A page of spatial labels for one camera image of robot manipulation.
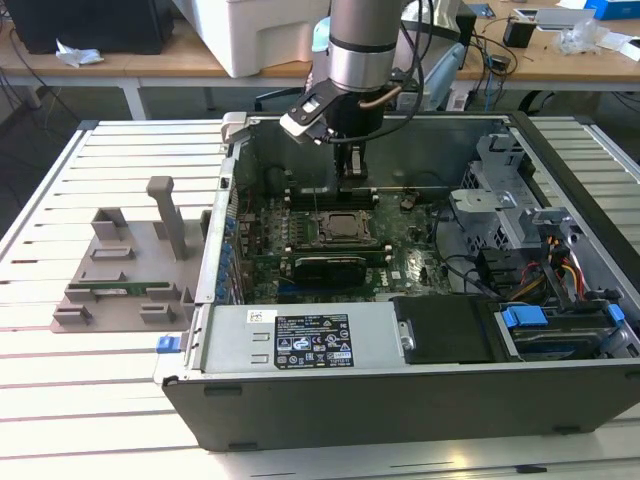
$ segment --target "black plastic cover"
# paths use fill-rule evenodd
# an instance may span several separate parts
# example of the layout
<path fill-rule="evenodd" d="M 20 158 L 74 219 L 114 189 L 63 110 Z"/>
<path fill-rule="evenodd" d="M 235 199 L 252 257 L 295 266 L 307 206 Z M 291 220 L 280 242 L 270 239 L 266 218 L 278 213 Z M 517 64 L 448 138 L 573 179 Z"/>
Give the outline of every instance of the black plastic cover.
<path fill-rule="evenodd" d="M 407 363 L 507 361 L 494 303 L 476 295 L 429 295 L 396 297 L 393 304 L 397 320 L 409 325 L 413 337 Z"/>

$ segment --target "white container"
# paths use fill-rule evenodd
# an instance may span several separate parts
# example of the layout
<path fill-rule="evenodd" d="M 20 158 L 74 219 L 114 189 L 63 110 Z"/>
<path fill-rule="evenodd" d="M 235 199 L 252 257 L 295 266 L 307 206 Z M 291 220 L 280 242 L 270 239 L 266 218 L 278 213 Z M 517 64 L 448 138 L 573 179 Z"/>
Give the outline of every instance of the white container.
<path fill-rule="evenodd" d="M 231 77 L 311 60 L 330 0 L 173 0 Z"/>

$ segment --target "small white object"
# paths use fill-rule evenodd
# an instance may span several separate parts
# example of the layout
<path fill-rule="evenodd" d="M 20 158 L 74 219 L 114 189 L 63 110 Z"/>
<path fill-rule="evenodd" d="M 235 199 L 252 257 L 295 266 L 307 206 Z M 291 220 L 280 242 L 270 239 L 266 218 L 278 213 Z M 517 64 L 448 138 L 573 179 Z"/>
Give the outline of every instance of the small white object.
<path fill-rule="evenodd" d="M 247 323 L 275 323 L 277 316 L 277 310 L 249 310 Z"/>
<path fill-rule="evenodd" d="M 629 42 L 632 38 L 631 35 L 625 35 L 624 33 L 608 32 L 596 42 L 596 45 L 619 52 L 625 43 Z"/>
<path fill-rule="evenodd" d="M 556 3 L 557 6 L 571 9 L 582 9 L 586 5 L 586 0 L 560 0 Z"/>
<path fill-rule="evenodd" d="M 63 45 L 60 40 L 56 40 L 56 43 L 58 44 L 56 57 L 72 67 L 80 68 L 80 65 L 104 62 L 104 58 L 100 56 L 100 52 L 96 49 L 78 50 L 77 48 Z"/>
<path fill-rule="evenodd" d="M 330 0 L 174 0 L 234 78 L 312 59 L 313 29 Z"/>
<path fill-rule="evenodd" d="M 633 45 L 631 43 L 633 40 L 640 40 L 640 37 L 633 37 L 629 42 L 622 45 L 620 53 L 637 62 L 640 60 L 640 47 Z"/>

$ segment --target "blue tab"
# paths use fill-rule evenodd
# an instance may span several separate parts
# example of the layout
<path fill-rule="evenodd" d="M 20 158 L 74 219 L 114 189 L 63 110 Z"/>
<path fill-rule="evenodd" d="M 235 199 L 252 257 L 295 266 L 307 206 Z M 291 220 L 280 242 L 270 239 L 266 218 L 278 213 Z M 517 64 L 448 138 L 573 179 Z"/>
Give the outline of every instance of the blue tab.
<path fill-rule="evenodd" d="M 509 310 L 502 312 L 502 318 L 504 320 L 504 323 L 507 324 L 507 328 L 513 328 L 518 326 L 517 320 L 513 318 L 513 315 L 511 315 L 511 312 Z"/>
<path fill-rule="evenodd" d="M 513 305 L 502 313 L 507 327 L 543 327 L 549 325 L 542 308 L 535 305 Z"/>
<path fill-rule="evenodd" d="M 616 325 L 618 327 L 622 326 L 624 323 L 624 312 L 622 309 L 618 305 L 612 303 L 607 307 L 607 310 L 609 311 L 609 315 L 611 315 L 613 321 L 616 322 Z"/>
<path fill-rule="evenodd" d="M 156 353 L 180 353 L 180 337 L 160 337 L 156 344 Z"/>

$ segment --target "warning label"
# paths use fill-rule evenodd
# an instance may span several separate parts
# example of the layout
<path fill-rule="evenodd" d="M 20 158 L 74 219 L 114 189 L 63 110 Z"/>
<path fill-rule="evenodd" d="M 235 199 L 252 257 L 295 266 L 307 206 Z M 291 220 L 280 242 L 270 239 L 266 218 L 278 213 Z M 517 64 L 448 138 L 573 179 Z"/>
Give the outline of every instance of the warning label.
<path fill-rule="evenodd" d="M 280 369 L 353 367 L 347 315 L 276 317 L 275 361 Z"/>

